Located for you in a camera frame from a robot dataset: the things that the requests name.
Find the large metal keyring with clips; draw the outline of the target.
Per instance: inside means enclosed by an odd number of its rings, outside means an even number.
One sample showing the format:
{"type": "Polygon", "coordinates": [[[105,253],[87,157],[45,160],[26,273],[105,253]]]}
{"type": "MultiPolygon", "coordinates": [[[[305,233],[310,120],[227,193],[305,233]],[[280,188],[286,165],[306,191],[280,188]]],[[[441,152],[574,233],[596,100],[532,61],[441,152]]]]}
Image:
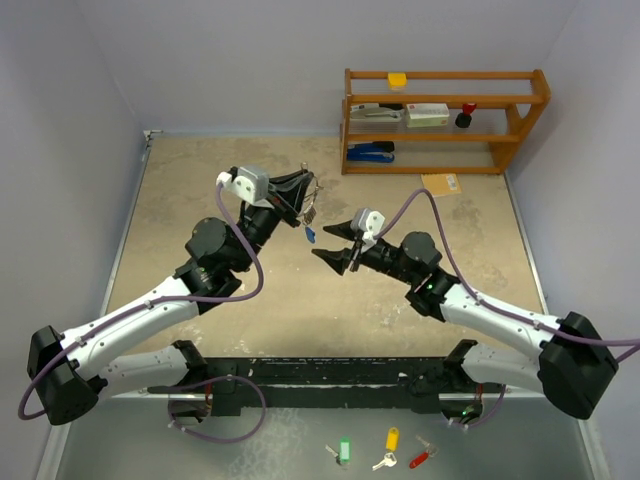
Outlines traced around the large metal keyring with clips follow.
{"type": "Polygon", "coordinates": [[[311,183],[304,196],[302,210],[298,215],[298,219],[304,226],[310,226],[313,223],[317,215],[316,203],[318,196],[323,189],[324,187],[320,184],[318,178],[312,175],[311,183]]]}

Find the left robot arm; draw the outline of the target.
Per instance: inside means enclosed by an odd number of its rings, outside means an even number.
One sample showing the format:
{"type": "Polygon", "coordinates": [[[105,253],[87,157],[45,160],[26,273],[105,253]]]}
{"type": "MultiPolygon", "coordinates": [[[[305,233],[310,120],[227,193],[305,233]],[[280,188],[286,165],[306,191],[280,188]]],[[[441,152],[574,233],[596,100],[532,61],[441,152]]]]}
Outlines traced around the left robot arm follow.
{"type": "Polygon", "coordinates": [[[306,168],[277,177],[255,167],[218,175],[219,217],[197,223],[185,248],[188,260],[138,299],[64,332],[46,326],[30,341],[31,380],[18,407],[22,420],[71,423],[100,402],[145,387],[194,392],[206,378],[205,361],[190,342],[148,354],[130,349],[174,325],[224,304],[247,302],[264,288],[259,252],[279,224],[296,228],[313,201],[316,178],[306,168]]]}

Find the blue key fob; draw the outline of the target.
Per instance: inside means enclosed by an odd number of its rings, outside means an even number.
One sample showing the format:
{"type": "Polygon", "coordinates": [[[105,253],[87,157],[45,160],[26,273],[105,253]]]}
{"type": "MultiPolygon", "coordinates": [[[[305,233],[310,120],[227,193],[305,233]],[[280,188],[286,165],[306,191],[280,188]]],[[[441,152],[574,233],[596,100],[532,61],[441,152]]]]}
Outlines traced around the blue key fob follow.
{"type": "Polygon", "coordinates": [[[311,243],[311,244],[315,244],[316,243],[316,233],[313,230],[313,228],[309,225],[306,225],[304,227],[304,232],[305,232],[305,236],[307,238],[307,240],[311,243]]]}

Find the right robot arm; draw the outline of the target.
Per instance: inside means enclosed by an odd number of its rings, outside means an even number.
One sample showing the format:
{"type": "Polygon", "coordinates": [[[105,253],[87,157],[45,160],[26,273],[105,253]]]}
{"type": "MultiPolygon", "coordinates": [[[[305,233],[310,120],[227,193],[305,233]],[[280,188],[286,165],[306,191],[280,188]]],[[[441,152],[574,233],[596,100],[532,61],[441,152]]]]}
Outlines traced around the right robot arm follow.
{"type": "Polygon", "coordinates": [[[445,366],[446,383],[467,391],[496,383],[537,392],[563,413],[581,420],[593,414],[619,364],[585,316],[560,318],[525,310],[473,289],[441,268],[441,253],[426,232],[413,231],[394,246],[351,231],[349,223],[327,232],[352,241],[340,251],[313,249],[338,274],[361,266],[408,285],[406,299],[420,315],[480,332],[502,343],[471,342],[445,366]]]}

